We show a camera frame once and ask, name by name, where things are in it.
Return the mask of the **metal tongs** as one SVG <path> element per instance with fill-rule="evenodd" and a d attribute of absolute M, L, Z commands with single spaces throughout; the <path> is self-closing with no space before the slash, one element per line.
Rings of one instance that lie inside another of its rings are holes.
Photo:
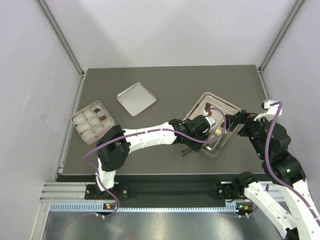
<path fill-rule="evenodd" d="M 210 131 L 204 141 L 211 142 L 213 139 L 218 138 L 220 135 L 215 135 L 215 131 L 216 130 Z M 192 150 L 190 147 L 187 147 L 186 149 L 181 151 L 181 154 L 184 157 L 192 152 L 194 152 L 194 150 Z M 201 148 L 197 152 L 202 153 L 211 159 L 216 158 L 218 156 L 218 143 L 217 141 L 206 144 L 203 143 L 201 145 Z"/>

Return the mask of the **white chocolate piece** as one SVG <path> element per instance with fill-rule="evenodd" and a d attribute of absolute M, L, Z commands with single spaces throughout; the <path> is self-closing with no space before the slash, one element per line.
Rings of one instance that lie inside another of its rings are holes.
<path fill-rule="evenodd" d="M 221 135 L 222 134 L 222 131 L 220 130 L 220 129 L 217 129 L 216 131 L 215 131 L 215 135 L 216 136 L 219 136 L 219 135 Z"/>

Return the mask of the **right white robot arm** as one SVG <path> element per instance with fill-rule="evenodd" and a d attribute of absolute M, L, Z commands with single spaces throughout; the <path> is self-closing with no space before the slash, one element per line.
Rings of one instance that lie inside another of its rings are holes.
<path fill-rule="evenodd" d="M 237 175 L 231 182 L 230 199 L 251 200 L 272 222 L 284 240 L 318 240 L 320 214 L 311 197 L 306 174 L 300 162 L 288 151 L 291 138 L 277 123 L 282 109 L 278 106 L 255 115 L 244 110 L 226 115 L 225 127 L 247 137 L 260 160 L 262 168 L 289 210 L 285 210 L 249 171 Z"/>

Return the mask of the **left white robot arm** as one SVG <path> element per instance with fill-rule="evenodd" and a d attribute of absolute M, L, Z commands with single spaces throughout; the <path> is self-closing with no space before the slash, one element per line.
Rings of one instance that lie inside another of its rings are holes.
<path fill-rule="evenodd" d="M 152 146 L 174 144 L 186 145 L 197 152 L 215 124 L 216 120 L 211 116 L 198 115 L 194 119 L 172 119 L 161 125 L 142 129 L 113 126 L 96 144 L 100 147 L 117 139 L 97 150 L 97 194 L 105 199 L 113 194 L 116 171 L 124 165 L 129 154 Z"/>

